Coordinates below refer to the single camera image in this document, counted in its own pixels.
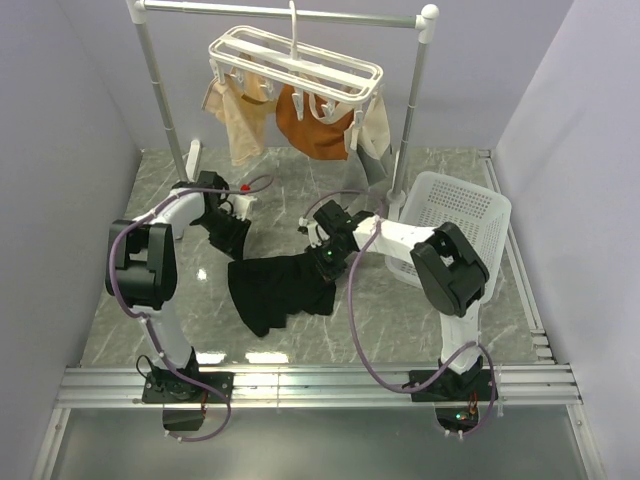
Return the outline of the black underwear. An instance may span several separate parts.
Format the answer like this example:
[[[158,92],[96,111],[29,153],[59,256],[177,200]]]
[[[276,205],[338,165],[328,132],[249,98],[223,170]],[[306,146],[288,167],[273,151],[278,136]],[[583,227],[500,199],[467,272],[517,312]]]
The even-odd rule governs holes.
[[[227,280],[237,313],[259,338],[285,328],[290,315],[333,313],[336,285],[308,253],[232,261]]]

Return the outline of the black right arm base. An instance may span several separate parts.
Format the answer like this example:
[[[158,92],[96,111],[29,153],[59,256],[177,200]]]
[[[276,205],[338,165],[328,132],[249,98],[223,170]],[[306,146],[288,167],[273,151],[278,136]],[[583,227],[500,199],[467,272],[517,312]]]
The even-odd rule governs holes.
[[[457,374],[447,368],[429,386],[410,394],[412,403],[435,406],[438,425],[445,434],[464,438],[476,431],[493,412],[498,399],[495,372],[479,358],[472,368]]]

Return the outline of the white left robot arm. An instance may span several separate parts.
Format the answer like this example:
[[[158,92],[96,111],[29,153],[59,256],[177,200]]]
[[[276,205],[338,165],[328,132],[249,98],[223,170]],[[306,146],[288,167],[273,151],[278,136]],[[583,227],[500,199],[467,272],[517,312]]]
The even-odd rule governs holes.
[[[195,399],[204,381],[173,301],[178,286],[175,241],[188,227],[199,226],[215,249],[242,259],[256,201],[250,191],[249,185],[233,189],[217,173],[202,171],[195,182],[177,183],[148,212],[116,220],[109,228],[107,292],[139,321],[152,345],[146,385],[180,402]]]

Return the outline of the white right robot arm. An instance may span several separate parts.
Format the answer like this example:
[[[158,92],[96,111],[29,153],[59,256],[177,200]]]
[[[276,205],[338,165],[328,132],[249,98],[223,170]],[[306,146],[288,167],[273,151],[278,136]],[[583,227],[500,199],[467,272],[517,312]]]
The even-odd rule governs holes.
[[[441,388],[452,399],[472,392],[483,367],[479,346],[479,309],[489,281],[489,270],[455,224],[419,227],[360,211],[347,213],[335,201],[319,206],[299,219],[298,231],[307,235],[319,272],[335,280],[349,273],[353,287],[355,267],[366,253],[377,253],[410,263],[419,284],[441,321],[442,350],[439,370],[431,379],[403,389],[418,392]]]

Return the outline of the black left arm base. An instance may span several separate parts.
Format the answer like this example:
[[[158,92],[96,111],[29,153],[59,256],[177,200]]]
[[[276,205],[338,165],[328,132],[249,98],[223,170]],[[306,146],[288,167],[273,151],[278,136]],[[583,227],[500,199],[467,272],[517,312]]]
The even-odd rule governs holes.
[[[142,403],[163,405],[162,424],[165,433],[176,440],[189,441],[184,433],[198,432],[204,425],[210,405],[224,405],[227,409],[222,425],[214,431],[220,433],[230,420],[230,404],[234,376],[232,372],[201,372],[195,351],[179,376],[160,368],[147,355],[140,355],[136,371],[144,379]]]

